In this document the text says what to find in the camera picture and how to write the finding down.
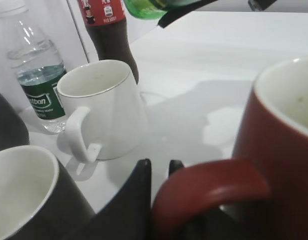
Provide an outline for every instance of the mug rim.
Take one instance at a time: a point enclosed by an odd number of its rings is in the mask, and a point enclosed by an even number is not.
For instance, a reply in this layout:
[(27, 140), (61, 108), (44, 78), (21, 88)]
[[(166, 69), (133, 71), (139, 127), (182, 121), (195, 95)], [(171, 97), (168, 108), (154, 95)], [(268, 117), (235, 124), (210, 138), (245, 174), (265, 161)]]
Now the mug rim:
[(302, 124), (299, 124), (295, 120), (291, 119), (290, 117), (283, 114), (277, 107), (275, 107), (271, 101), (266, 97), (266, 94), (264, 91), (261, 90), (260, 84), (264, 81), (262, 80), (262, 77), (267, 74), (268, 72), (272, 71), (275, 68), (283, 67), (283, 66), (291, 66), (298, 62), (307, 62), (308, 56), (306, 57), (297, 57), (292, 60), (286, 60), (279, 63), (276, 63), (272, 66), (269, 66), (262, 70), (255, 78), (255, 81), (253, 83), (253, 92), (256, 95), (256, 98), (259, 100), (261, 105), (268, 110), (274, 117), (276, 117), (278, 120), (280, 120), (282, 123), (284, 123), (286, 126), (292, 128), (293, 130), (297, 131), (298, 133), (308, 137), (308, 127), (303, 126)]
[(58, 160), (57, 160), (56, 156), (53, 153), (51, 153), (49, 150), (47, 150), (47, 149), (45, 149), (41, 146), (23, 145), (23, 146), (16, 146), (16, 147), (8, 148), (8, 149), (0, 151), (0, 158), (3, 155), (5, 155), (6, 153), (17, 152), (17, 151), (20, 151), (20, 150), (38, 150), (40, 152), (44, 152), (44, 154), (49, 156), (50, 160), (52, 161), (53, 166), (54, 166), (53, 180), (50, 184), (50, 187), (49, 187), (46, 195), (44, 196), (44, 198), (40, 202), (40, 204), (36, 207), (36, 209), (34, 211), (32, 211), (31, 214), (28, 217), (23, 218), (23, 220), (19, 222), (19, 224), (17, 225), (16, 228), (12, 229), (9, 233), (0, 237), (0, 240), (6, 240), (6, 239), (14, 236), (18, 231), (20, 231), (40, 211), (40, 209), (45, 205), (45, 203), (47, 202), (47, 200), (49, 199), (49, 197), (53, 193), (53, 191), (56, 187), (56, 183), (58, 181), (58, 177), (59, 177), (60, 169), (59, 169), (59, 164), (58, 164)]
[[(95, 92), (95, 93), (92, 93), (92, 94), (88, 94), (88, 95), (70, 95), (70, 94), (66, 94), (66, 93), (63, 93), (63, 91), (61, 90), (61, 87), (62, 87), (62, 84), (64, 81), (67, 80), (67, 78), (69, 78), (71, 75), (75, 74), (77, 71), (79, 71), (81, 68), (88, 68), (90, 66), (93, 66), (93, 65), (98, 65), (98, 64), (101, 64), (101, 63), (104, 63), (104, 62), (117, 62), (117, 63), (120, 63), (122, 65), (124, 65), (125, 67), (127, 67), (127, 69), (129, 69), (129, 71), (127, 72), (126, 76), (124, 76), (122, 78), (121, 81), (119, 81), (118, 83), (116, 83), (115, 85), (105, 89), (105, 90), (102, 90), (102, 91), (98, 91), (98, 92)], [(60, 80), (58, 81), (58, 84), (57, 84), (57, 90), (58, 90), (58, 93), (64, 97), (67, 97), (67, 98), (73, 98), (73, 99), (82, 99), (82, 98), (88, 98), (88, 97), (92, 97), (92, 96), (96, 96), (96, 95), (100, 95), (100, 94), (103, 94), (103, 93), (106, 93), (116, 87), (118, 87), (120, 84), (122, 84), (126, 79), (128, 79), (129, 75), (131, 73), (131, 69), (129, 67), (129, 65), (127, 63), (125, 63), (124, 61), (119, 61), (119, 60), (115, 60), (115, 59), (105, 59), (105, 60), (100, 60), (100, 61), (96, 61), (96, 62), (89, 62), (87, 64), (84, 64), (84, 65), (81, 65), (81, 66), (78, 66), (72, 70), (70, 70), (68, 73), (66, 73), (64, 76), (62, 76), (60, 78)]]

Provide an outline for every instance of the white mug handle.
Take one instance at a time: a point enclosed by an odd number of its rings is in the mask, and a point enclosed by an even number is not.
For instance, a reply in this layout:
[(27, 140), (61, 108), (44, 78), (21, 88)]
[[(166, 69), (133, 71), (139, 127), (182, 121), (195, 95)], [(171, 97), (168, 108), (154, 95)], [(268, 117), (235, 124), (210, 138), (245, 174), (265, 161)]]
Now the white mug handle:
[(102, 148), (99, 143), (91, 143), (86, 149), (82, 136), (82, 123), (90, 112), (86, 106), (78, 107), (68, 118), (65, 134), (74, 157), (82, 163), (93, 163)]

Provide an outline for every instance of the red label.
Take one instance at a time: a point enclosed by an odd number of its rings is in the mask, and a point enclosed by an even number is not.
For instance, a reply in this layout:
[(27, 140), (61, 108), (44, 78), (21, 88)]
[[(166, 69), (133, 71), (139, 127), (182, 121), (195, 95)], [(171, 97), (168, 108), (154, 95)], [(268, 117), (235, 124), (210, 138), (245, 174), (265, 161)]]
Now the red label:
[(125, 17), (120, 0), (78, 0), (87, 26), (112, 24)]

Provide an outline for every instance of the mug handle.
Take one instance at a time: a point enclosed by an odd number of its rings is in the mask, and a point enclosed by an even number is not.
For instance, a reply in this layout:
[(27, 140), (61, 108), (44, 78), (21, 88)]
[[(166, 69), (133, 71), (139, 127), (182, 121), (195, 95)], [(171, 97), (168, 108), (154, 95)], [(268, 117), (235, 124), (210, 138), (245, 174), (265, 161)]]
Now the mug handle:
[(86, 106), (78, 107), (68, 118), (66, 123), (65, 134), (69, 142), (69, 147), (74, 157), (82, 163), (93, 163), (102, 145), (99, 143), (91, 143), (86, 149), (82, 136), (82, 123), (90, 109)]
[(162, 185), (153, 203), (152, 239), (174, 239), (183, 224), (219, 205), (270, 197), (268, 182), (247, 159), (180, 169)]

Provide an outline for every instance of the black object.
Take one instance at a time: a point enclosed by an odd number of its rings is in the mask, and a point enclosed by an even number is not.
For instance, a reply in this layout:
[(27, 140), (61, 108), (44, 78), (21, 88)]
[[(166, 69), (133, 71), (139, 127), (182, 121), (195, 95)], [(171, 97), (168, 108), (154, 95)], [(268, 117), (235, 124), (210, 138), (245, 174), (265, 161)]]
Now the black object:
[(276, 0), (248, 0), (248, 4), (253, 11), (264, 11)]
[[(181, 161), (171, 160), (169, 176), (183, 168)], [(218, 207), (196, 216), (178, 232), (177, 240), (260, 240), (235, 222)]]
[(29, 133), (25, 123), (0, 94), (0, 151), (28, 144)]
[[(182, 16), (197, 10), (205, 5), (211, 4), (217, 0), (200, 0), (193, 2), (189, 5), (176, 7), (172, 10), (169, 10), (159, 21), (158, 25), (162, 28), (167, 27), (172, 22), (181, 18)], [(248, 4), (253, 11), (264, 11), (269, 8), (277, 0), (248, 0)]]
[(67, 240), (148, 240), (150, 200), (151, 163), (144, 159), (104, 209)]
[(8, 240), (61, 240), (94, 211), (60, 162), (56, 186), (44, 206)]
[(200, 0), (186, 6), (177, 7), (173, 10), (168, 11), (164, 16), (162, 16), (161, 19), (158, 21), (158, 25), (162, 28), (165, 28), (172, 22), (181, 18), (182, 16), (185, 16), (186, 14), (215, 1), (217, 0)]

